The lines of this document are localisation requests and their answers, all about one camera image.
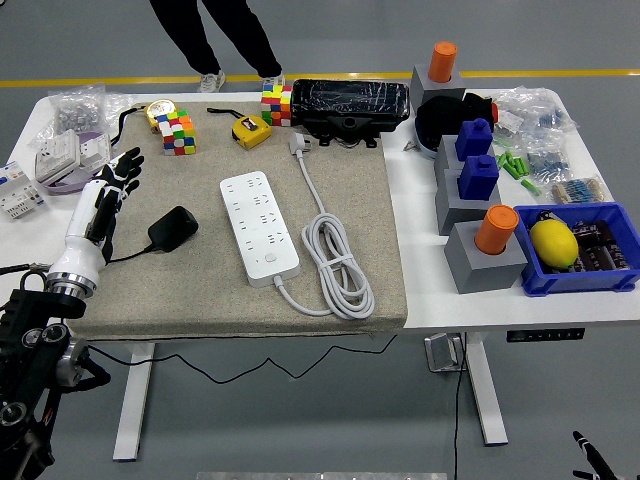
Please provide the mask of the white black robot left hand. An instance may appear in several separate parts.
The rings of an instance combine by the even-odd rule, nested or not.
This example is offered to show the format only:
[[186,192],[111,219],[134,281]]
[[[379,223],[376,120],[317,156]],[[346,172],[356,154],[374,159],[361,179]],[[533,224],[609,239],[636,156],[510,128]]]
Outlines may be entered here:
[[110,260],[116,217],[123,202],[139,186],[144,156],[138,147],[110,160],[81,192],[66,236],[65,251],[50,267],[49,291],[69,284],[90,296],[99,284],[99,272]]

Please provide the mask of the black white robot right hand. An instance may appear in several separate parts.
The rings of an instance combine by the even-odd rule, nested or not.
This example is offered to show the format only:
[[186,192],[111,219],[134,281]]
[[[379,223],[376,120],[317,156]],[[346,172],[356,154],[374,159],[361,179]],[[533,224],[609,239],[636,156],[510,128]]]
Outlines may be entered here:
[[588,463],[593,468],[593,473],[583,472],[579,470],[573,471],[573,476],[578,479],[609,479],[617,480],[618,476],[612,471],[611,467],[604,460],[599,451],[584,437],[579,431],[573,431],[574,440],[585,454]]

